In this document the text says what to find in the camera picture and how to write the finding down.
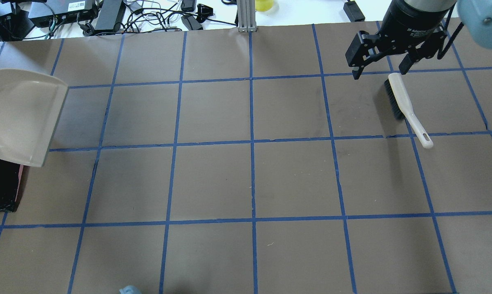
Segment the white hand brush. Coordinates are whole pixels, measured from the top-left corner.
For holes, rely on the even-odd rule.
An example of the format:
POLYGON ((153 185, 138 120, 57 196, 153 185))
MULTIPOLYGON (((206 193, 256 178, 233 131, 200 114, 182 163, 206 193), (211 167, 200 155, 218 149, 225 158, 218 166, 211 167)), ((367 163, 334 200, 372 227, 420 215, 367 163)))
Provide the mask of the white hand brush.
POLYGON ((433 148, 433 141, 414 112, 414 107, 405 87, 402 75, 399 73, 390 73, 384 82, 384 87, 395 119, 408 121, 422 147, 424 149, 433 148))

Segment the beige dustpan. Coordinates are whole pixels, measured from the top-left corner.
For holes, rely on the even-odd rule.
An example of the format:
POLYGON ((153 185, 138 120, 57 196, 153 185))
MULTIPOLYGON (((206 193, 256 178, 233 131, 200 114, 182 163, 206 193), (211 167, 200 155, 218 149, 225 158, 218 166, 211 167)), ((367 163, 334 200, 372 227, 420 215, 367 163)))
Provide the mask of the beige dustpan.
POLYGON ((42 167, 69 85, 26 69, 0 69, 0 160, 42 167))

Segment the bin with black bag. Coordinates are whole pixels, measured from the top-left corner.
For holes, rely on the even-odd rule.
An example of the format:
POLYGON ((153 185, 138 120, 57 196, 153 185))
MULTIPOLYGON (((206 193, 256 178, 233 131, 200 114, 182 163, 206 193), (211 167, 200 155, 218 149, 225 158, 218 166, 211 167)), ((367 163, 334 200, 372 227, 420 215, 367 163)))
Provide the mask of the bin with black bag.
POLYGON ((23 169, 23 165, 0 160, 0 212, 16 211, 23 169))

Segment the black power adapter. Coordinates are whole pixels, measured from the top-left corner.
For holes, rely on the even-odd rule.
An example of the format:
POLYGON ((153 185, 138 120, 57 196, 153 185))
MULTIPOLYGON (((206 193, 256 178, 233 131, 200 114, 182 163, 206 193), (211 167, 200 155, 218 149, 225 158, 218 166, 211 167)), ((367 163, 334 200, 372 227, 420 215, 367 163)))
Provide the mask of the black power adapter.
POLYGON ((365 15, 355 0, 347 0, 343 5, 343 11, 350 22, 363 22, 365 20, 365 15))

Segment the yellow round object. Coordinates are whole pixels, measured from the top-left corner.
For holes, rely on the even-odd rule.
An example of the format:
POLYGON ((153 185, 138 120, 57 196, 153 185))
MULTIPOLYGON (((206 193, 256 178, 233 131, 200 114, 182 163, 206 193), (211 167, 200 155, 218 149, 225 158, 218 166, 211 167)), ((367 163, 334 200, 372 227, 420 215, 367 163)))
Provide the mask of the yellow round object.
POLYGON ((259 12, 267 12, 274 7, 274 0, 255 0, 254 8, 259 12))

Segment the black power brick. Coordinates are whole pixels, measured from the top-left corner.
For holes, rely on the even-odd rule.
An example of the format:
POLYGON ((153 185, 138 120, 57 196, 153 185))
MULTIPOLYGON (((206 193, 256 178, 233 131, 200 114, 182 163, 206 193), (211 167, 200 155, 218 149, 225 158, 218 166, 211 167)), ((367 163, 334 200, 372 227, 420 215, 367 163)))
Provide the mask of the black power brick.
POLYGON ((103 0, 97 23, 94 26, 94 34, 118 32, 125 10, 123 0, 103 0))

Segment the black electronics box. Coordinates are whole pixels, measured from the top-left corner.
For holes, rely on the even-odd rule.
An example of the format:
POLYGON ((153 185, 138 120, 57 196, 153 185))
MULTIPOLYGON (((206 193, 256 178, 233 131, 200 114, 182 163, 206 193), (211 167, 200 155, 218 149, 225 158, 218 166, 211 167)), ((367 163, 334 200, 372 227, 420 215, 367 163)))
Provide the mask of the black electronics box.
POLYGON ((29 20, 38 28, 49 28, 52 25, 93 20, 98 12, 94 0, 47 0, 31 3, 29 20))

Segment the aluminium profile post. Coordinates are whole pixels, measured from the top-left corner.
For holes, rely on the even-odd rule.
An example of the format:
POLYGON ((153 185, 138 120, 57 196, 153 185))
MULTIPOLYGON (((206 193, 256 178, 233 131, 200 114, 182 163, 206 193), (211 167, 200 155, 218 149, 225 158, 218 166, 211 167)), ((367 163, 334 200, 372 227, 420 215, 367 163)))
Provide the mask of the aluminium profile post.
POLYGON ((256 32, 255 0, 237 0, 239 32, 256 32))

